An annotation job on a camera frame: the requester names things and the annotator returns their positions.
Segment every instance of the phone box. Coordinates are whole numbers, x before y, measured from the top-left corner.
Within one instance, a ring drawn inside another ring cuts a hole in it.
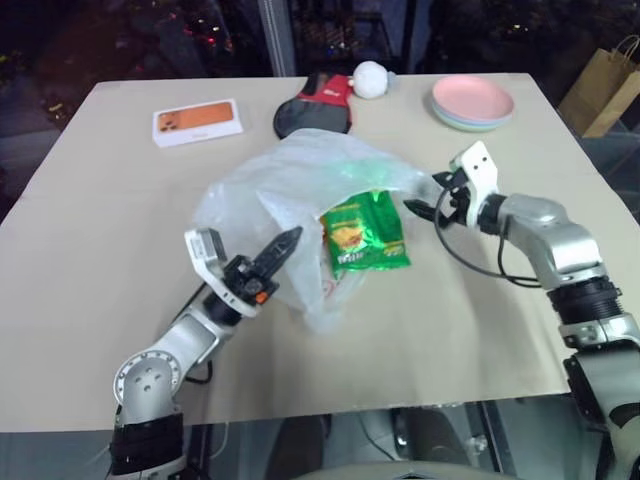
[[[153,114],[153,140],[159,147],[200,142],[242,133],[232,98],[162,110]]]

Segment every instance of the plastic bag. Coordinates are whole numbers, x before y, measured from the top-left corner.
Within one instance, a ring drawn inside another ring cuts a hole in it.
[[[441,191],[428,173],[354,137],[302,129],[211,185],[194,221],[220,232],[229,258],[253,257],[281,231],[302,226],[295,253],[276,275],[275,297],[302,310],[313,330],[326,331],[364,274],[333,278],[319,218],[350,196],[374,189],[402,191],[432,204]]]

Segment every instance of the table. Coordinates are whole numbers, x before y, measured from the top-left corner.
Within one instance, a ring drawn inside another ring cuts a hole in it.
[[[350,100],[352,134],[437,172],[477,138],[504,193],[566,206],[598,240],[627,310],[640,279],[640,229],[530,76],[490,78],[513,121],[470,134],[425,99],[439,76],[402,76],[376,100]],[[304,80],[199,79],[99,84],[0,227],[0,431],[109,429],[113,374],[163,332],[199,284],[182,234],[209,183],[277,142],[276,107]],[[159,149],[156,110],[234,97],[246,133]],[[493,267],[496,239],[449,235]],[[179,394],[188,422],[234,421],[564,392],[568,355],[543,292],[458,265],[433,226],[406,226],[413,266],[372,272],[335,331],[313,335],[270,302],[222,351],[209,387]],[[508,249],[509,270],[529,273]]]

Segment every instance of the green snack package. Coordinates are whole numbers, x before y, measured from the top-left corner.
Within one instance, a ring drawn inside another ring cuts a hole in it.
[[[322,217],[333,274],[411,265],[402,223],[386,190],[360,193]]]

